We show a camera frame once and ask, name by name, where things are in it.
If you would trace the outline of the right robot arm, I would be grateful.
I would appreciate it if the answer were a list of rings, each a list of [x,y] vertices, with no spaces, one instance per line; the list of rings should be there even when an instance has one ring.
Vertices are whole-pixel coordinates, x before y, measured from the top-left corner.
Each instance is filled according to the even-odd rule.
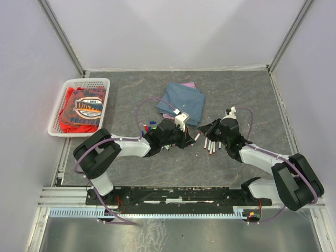
[[[281,155],[258,147],[241,135],[236,119],[216,119],[198,130],[210,141],[221,143],[230,158],[272,175],[272,181],[258,178],[240,192],[244,204],[253,205],[259,198],[277,199],[297,211],[317,203],[324,194],[324,187],[305,156]]]

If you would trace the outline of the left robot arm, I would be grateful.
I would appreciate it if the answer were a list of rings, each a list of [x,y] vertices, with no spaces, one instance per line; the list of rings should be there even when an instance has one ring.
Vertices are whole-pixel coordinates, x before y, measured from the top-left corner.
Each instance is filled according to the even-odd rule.
[[[98,200],[104,205],[115,201],[114,186],[107,169],[116,158],[138,156],[149,158],[158,154],[165,146],[175,145],[184,149],[195,143],[188,128],[181,129],[172,120],[164,119],[155,128],[145,133],[141,139],[110,134],[105,128],[87,138],[73,152],[83,174],[98,192]]]

